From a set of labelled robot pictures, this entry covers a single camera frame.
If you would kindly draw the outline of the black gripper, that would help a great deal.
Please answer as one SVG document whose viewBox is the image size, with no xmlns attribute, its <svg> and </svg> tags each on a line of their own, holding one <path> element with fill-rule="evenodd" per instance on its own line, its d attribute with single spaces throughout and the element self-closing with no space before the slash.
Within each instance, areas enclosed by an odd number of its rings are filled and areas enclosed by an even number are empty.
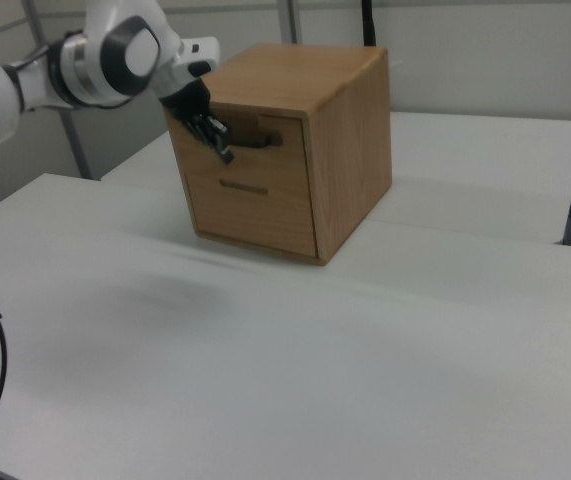
<svg viewBox="0 0 571 480">
<path fill-rule="evenodd" d="M 161 105 L 173 118 L 182 122 L 196 140 L 210 145 L 219 159 L 229 165 L 234 160 L 229 141 L 231 131 L 225 123 L 212 116 L 210 100 L 210 92 L 201 78 L 159 99 Z"/>
</svg>

